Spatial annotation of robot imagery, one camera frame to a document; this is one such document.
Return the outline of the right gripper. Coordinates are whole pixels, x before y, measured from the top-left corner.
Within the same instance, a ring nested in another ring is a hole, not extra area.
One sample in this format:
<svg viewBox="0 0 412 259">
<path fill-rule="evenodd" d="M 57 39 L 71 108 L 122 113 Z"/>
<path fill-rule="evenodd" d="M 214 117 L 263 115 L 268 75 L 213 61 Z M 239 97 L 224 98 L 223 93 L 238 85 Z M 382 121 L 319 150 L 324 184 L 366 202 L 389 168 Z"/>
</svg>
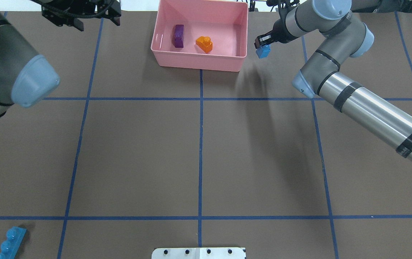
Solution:
<svg viewBox="0 0 412 259">
<path fill-rule="evenodd" d="M 265 45 L 270 45 L 274 42 L 279 42 L 282 38 L 282 33 L 278 31 L 270 31 L 266 34 L 259 35 L 254 40 L 254 47 L 259 49 Z"/>
</svg>

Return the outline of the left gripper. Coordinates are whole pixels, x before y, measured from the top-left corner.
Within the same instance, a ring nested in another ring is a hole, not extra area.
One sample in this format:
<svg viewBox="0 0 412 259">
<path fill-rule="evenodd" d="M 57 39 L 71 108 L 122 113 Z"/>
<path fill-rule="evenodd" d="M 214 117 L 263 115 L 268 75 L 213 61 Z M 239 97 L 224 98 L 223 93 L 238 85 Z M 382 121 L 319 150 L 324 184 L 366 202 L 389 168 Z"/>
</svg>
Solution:
<svg viewBox="0 0 412 259">
<path fill-rule="evenodd" d="M 42 0 L 41 14 L 54 25 L 74 27 L 84 31 L 83 19 L 108 19 L 119 26 L 119 0 Z"/>
</svg>

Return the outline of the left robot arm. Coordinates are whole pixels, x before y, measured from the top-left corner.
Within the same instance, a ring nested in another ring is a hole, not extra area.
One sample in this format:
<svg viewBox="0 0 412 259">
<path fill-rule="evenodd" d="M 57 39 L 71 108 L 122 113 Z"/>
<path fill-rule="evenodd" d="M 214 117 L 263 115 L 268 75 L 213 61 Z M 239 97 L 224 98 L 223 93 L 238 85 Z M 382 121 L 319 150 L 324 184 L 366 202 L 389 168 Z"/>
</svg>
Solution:
<svg viewBox="0 0 412 259">
<path fill-rule="evenodd" d="M 41 14 L 56 26 L 84 31 L 83 19 L 105 18 L 120 25 L 119 0 L 37 0 Z M 50 95 L 61 78 L 0 13 L 0 118 L 12 105 L 29 108 Z"/>
</svg>

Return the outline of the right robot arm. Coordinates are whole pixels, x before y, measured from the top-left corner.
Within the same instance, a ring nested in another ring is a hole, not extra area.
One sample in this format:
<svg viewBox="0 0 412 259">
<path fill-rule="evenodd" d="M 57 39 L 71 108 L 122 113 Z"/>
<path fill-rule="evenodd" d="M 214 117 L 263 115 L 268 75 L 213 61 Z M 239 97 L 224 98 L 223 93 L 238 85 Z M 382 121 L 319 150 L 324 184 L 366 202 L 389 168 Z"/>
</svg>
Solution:
<svg viewBox="0 0 412 259">
<path fill-rule="evenodd" d="M 323 42 L 298 70 L 292 86 L 309 99 L 324 99 L 412 162 L 412 115 L 342 70 L 344 63 L 369 51 L 375 40 L 366 23 L 351 10 L 352 1 L 267 0 L 266 5 L 277 7 L 279 19 L 271 31 L 255 38 L 255 49 L 290 43 L 318 31 Z"/>
</svg>

